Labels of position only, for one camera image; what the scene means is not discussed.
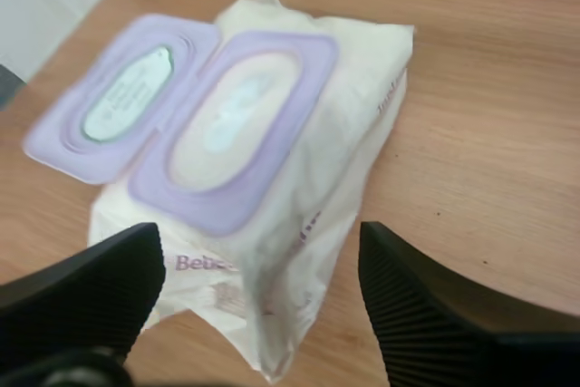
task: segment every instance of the open flip lid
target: open flip lid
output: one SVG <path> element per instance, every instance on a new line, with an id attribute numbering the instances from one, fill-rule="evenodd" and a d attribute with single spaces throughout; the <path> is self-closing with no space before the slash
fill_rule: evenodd
<path id="1" fill-rule="evenodd" d="M 184 104 L 219 40 L 213 24 L 137 19 L 36 123 L 24 151 L 86 183 L 113 181 Z"/>

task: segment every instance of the purple plastic lid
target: purple plastic lid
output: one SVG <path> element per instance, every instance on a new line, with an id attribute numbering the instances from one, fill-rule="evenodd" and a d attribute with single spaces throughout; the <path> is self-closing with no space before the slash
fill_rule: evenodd
<path id="1" fill-rule="evenodd" d="M 196 86 L 219 29 L 144 15 L 34 125 L 31 158 L 90 184 L 116 179 Z"/>
<path id="2" fill-rule="evenodd" d="M 235 176 L 208 190 L 184 189 L 168 173 L 179 136 L 219 79 L 234 65 L 262 53 L 288 53 L 300 63 L 300 76 L 255 154 Z M 338 56 L 333 38 L 308 34 L 248 32 L 234 37 L 203 72 L 129 180 L 137 200 L 214 236 L 242 228 L 256 213 L 277 172 L 302 131 Z"/>

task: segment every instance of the wooden desk surface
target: wooden desk surface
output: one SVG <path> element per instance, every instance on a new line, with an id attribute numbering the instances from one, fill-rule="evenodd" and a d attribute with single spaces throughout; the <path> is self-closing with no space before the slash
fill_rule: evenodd
<path id="1" fill-rule="evenodd" d="M 233 1 L 103 0 L 0 115 L 0 280 L 82 249 L 98 192 L 24 156 L 32 122 L 137 15 L 211 20 Z M 417 26 L 407 100 L 361 217 L 481 283 L 580 314 L 578 0 L 283 2 Z M 358 289 L 356 233 L 282 386 L 386 384 Z M 264 384 L 193 314 L 145 333 L 129 361 L 139 380 Z"/>

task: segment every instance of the purple plastic rim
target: purple plastic rim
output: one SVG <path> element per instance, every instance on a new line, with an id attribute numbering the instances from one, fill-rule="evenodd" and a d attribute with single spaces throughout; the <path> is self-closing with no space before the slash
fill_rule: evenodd
<path id="1" fill-rule="evenodd" d="M 216 188 L 193 191 L 174 183 L 167 168 L 171 152 L 203 100 L 236 63 L 271 52 L 295 56 L 301 73 L 250 161 Z M 337 43 L 324 35 L 248 32 L 232 38 L 204 70 L 194 94 L 175 113 L 130 177 L 131 196 L 213 236 L 226 236 L 242 228 L 256 213 L 284 164 L 337 57 Z"/>

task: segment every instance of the wooden table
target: wooden table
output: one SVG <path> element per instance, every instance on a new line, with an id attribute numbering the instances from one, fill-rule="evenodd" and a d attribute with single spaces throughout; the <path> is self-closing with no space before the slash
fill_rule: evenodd
<path id="1" fill-rule="evenodd" d="M 98 192 L 24 156 L 32 122 L 134 17 L 211 20 L 233 1 L 103 0 L 1 114 L 1 280 L 82 249 Z M 417 26 L 407 100 L 361 217 L 481 283 L 580 314 L 580 2 L 282 1 Z M 282 386 L 386 384 L 358 288 L 356 235 Z M 193 314 L 145 333 L 129 366 L 140 381 L 265 383 Z"/>

